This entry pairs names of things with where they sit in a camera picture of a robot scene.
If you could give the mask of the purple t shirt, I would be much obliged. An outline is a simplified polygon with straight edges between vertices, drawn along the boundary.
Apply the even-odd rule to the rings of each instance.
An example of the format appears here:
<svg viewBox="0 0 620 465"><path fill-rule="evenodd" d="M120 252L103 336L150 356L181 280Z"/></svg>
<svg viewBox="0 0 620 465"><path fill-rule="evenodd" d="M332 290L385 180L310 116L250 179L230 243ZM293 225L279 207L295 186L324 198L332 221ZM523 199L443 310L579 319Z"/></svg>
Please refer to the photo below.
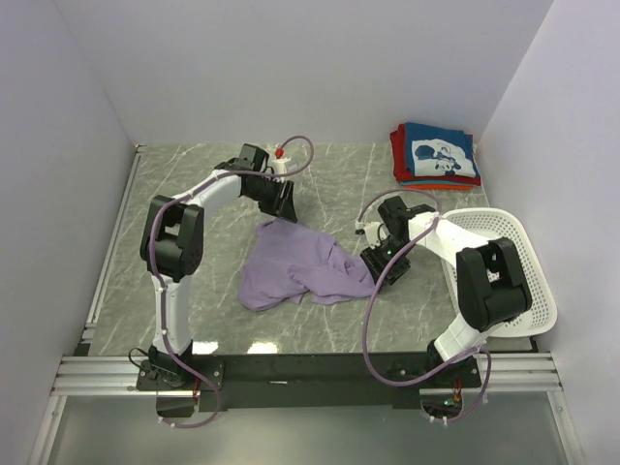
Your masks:
<svg viewBox="0 0 620 465"><path fill-rule="evenodd" d="M334 236L280 219L258 225L255 233L237 292L245 308L262 312L285 300L299 304L305 295L322 305L372 295L375 283L368 267Z"/></svg>

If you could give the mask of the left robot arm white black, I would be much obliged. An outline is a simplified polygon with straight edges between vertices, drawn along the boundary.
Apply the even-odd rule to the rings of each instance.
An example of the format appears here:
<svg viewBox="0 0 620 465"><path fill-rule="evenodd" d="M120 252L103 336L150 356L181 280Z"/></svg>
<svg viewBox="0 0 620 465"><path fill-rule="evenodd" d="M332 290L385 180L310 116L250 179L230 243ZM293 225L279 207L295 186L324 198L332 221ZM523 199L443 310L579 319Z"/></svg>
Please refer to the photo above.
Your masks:
<svg viewBox="0 0 620 465"><path fill-rule="evenodd" d="M156 330L147 356L150 370L170 388L185 388L200 376L192 364L189 293L202 262L206 221L245 197L264 214L297 222L290 177L303 168L285 155L289 143L277 146L274 161L262 148L244 144L238 156L218 164L195 186L172 197L156 196L149 205L139 248L156 301Z"/></svg>

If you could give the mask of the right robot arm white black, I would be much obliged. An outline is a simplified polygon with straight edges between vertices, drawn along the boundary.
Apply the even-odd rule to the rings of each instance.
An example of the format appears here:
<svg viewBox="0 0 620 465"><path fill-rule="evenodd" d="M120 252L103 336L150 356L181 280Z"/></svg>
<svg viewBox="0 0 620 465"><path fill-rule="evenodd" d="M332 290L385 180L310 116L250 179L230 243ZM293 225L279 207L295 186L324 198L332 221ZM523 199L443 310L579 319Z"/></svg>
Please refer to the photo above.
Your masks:
<svg viewBox="0 0 620 465"><path fill-rule="evenodd" d="M507 237L489 239L464 230L446 219L438 206L408 207L398 195L383 201L378 213L387 233L379 233L361 253L375 282L362 324L364 363L371 376L390 387L412 387L427 380L445 387L458 376L459 362L484 350L489 334L531 309L532 295L517 247ZM407 254L417 245L454 268L458 314L430 343L425 373L395 381L373 366L367 335L378 293L409 269Z"/></svg>

